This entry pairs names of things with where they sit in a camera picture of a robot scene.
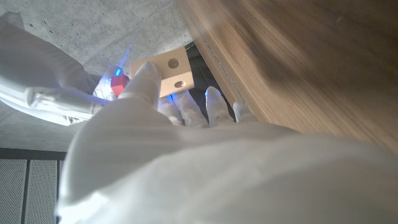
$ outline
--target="red object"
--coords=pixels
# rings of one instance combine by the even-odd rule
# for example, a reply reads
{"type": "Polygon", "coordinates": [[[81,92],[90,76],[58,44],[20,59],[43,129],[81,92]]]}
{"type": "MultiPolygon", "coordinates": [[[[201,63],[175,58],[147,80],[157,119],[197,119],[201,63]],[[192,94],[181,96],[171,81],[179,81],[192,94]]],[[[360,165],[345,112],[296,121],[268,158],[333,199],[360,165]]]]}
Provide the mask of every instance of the red object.
{"type": "Polygon", "coordinates": [[[127,77],[125,75],[119,75],[119,76],[112,77],[111,87],[114,92],[114,95],[117,98],[123,92],[124,87],[126,87],[129,80],[130,80],[129,77],[127,77]]]}

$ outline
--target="white sleeve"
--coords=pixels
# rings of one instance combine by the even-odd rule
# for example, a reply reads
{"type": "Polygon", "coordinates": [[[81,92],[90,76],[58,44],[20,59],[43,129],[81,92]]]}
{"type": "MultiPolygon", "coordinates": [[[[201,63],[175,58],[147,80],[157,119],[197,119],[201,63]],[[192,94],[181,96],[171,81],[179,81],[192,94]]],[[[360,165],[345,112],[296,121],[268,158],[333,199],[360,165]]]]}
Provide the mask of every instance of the white sleeve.
{"type": "Polygon", "coordinates": [[[75,136],[57,213],[62,223],[398,223],[398,163],[272,124],[173,126],[126,98],[75,136]]]}

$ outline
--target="wooden panel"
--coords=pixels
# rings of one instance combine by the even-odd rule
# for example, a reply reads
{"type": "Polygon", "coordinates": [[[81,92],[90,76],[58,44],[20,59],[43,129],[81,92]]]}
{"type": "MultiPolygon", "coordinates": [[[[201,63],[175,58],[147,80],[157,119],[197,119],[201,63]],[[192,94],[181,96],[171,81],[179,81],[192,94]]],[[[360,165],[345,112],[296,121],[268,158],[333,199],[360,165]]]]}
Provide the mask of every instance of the wooden panel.
{"type": "Polygon", "coordinates": [[[230,103],[398,152],[395,1],[178,0],[230,103]]]}
{"type": "Polygon", "coordinates": [[[148,61],[154,62],[162,75],[160,97],[195,87],[185,47],[130,63],[131,75],[135,75],[141,65],[148,61]]]}

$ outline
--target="white glove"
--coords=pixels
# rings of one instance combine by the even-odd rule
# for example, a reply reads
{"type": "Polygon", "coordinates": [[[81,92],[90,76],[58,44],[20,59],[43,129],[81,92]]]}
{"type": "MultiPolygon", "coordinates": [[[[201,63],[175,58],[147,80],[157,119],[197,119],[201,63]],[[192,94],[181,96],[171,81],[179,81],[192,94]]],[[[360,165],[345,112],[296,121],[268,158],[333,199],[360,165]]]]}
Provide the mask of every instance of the white glove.
{"type": "Polygon", "coordinates": [[[107,100],[92,96],[96,83],[56,46],[26,32],[19,14],[0,17],[0,101],[57,124],[90,119],[107,100]]]}
{"type": "Polygon", "coordinates": [[[398,223],[392,153],[252,122],[242,104],[233,123],[214,88],[205,128],[187,92],[159,113],[159,90],[148,62],[75,136],[62,223],[398,223]]]}
{"type": "Polygon", "coordinates": [[[102,78],[99,80],[98,85],[95,87],[93,96],[110,101],[116,100],[111,84],[112,77],[118,69],[118,66],[113,65],[106,70],[102,78]]]}

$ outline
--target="metal grate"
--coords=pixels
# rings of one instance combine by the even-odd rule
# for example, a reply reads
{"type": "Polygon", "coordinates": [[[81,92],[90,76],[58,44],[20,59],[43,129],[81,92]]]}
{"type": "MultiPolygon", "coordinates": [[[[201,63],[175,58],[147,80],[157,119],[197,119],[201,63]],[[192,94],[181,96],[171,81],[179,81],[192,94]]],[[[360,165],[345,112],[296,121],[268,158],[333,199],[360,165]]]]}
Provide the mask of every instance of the metal grate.
{"type": "Polygon", "coordinates": [[[25,223],[55,223],[57,162],[31,161],[25,223]]]}
{"type": "Polygon", "coordinates": [[[26,160],[0,159],[0,222],[21,223],[26,160]]]}

